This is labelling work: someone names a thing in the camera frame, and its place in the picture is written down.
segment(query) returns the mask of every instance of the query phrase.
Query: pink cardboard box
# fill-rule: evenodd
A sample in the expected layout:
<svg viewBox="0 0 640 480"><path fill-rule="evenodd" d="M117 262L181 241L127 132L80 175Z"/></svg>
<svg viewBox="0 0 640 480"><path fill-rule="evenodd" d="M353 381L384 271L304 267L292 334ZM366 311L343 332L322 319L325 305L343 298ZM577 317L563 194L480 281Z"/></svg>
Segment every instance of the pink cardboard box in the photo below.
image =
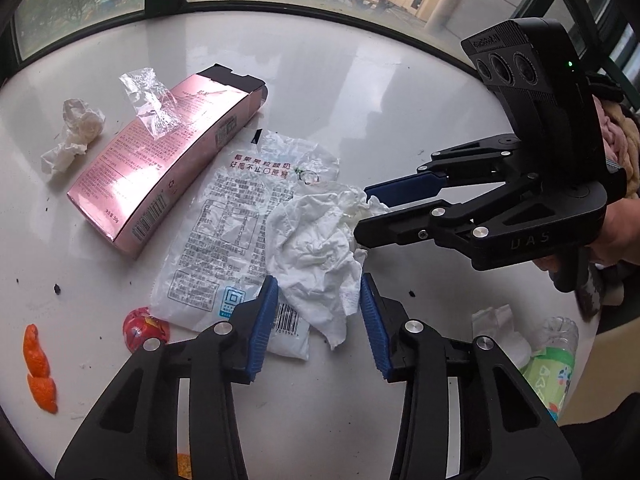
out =
<svg viewBox="0 0 640 480"><path fill-rule="evenodd" d="M217 152L264 103L264 81L215 65L171 90L183 126L154 140L136 118L66 194L115 247L136 257Z"/></svg>

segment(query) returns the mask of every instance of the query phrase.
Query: clear plastic wrapper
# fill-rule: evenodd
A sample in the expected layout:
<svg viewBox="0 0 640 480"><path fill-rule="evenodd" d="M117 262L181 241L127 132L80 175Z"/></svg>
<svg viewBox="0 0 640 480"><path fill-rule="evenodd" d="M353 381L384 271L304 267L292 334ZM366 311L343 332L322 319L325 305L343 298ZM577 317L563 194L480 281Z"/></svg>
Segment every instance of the clear plastic wrapper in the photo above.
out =
<svg viewBox="0 0 640 480"><path fill-rule="evenodd" d="M120 76L136 115L158 140L182 125L171 91L158 81L153 68L141 68Z"/></svg>
<svg viewBox="0 0 640 480"><path fill-rule="evenodd" d="M266 218L299 182L335 180L314 142L244 129L207 171L156 279L150 313L200 332L255 298L266 275ZM308 358L309 324L281 295L268 350Z"/></svg>

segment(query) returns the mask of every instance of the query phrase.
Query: qr code icon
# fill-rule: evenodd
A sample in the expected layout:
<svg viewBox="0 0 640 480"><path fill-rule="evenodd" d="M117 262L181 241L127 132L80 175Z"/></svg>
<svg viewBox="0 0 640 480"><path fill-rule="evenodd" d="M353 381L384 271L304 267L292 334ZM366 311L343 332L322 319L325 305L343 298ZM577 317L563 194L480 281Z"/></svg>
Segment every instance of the qr code icon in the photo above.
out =
<svg viewBox="0 0 640 480"><path fill-rule="evenodd" d="M244 300L244 290L238 290L232 286L225 287L222 296L222 306L220 306L220 316L231 317L237 304Z"/></svg>

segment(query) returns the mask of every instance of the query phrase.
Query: crumpled tissue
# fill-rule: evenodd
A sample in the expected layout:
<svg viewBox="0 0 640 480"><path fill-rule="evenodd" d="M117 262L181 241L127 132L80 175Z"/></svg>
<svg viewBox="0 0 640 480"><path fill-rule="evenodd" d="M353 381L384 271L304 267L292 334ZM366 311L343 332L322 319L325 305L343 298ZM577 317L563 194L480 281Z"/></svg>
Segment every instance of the crumpled tissue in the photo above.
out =
<svg viewBox="0 0 640 480"><path fill-rule="evenodd" d="M82 99L67 99L62 104L62 118L62 142L40 157L43 173L66 171L74 157L84 155L89 143L104 129L104 114L89 108Z"/></svg>
<svg viewBox="0 0 640 480"><path fill-rule="evenodd" d="M500 308L478 310L471 316L471 325L474 339L479 335L492 338L518 370L529 363L531 345L520 332L516 332L513 313L508 304Z"/></svg>
<svg viewBox="0 0 640 480"><path fill-rule="evenodd" d="M266 268L287 302L317 328L332 349L347 336L346 318L358 311L367 251L353 230L363 218L389 212L373 196L337 182L300 183L293 198L266 220Z"/></svg>

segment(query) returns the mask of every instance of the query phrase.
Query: white table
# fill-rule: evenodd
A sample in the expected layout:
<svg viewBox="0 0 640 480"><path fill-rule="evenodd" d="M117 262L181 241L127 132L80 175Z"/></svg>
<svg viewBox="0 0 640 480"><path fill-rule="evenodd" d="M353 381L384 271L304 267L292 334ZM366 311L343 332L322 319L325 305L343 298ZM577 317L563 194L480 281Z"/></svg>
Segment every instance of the white table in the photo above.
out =
<svg viewBox="0 0 640 480"><path fill-rule="evenodd" d="M498 101L452 66L370 32L281 14L216 12L135 23L20 72L0 91L0 402L51 472L80 417L129 356L122 321L148 303L196 186L135 262L110 248L65 193L133 118L120 74L152 66L173 86L216 62L267 82L260 126L320 142L340 156L340 181L357 186L411 174L439 148L511 131ZM62 101L70 97L101 108L107 129L87 157L49 179L40 155L57 143ZM442 196L468 200L481 191ZM574 386L580 378L597 320L582 322L573 296L556 292L533 264L476 272L461 254L423 242L373 250L366 270L381 294L452 338L469 340L471 313L488 306L509 303L525 336L547 316L571 317L580 330ZM58 386L55 416L38 409L28 391L22 335L29 323L40 330ZM306 364L268 355L251 387L234 387L250 478L388 479L404 385L386 384L375 369L359 315L334 352L317 334L310 350Z"/></svg>

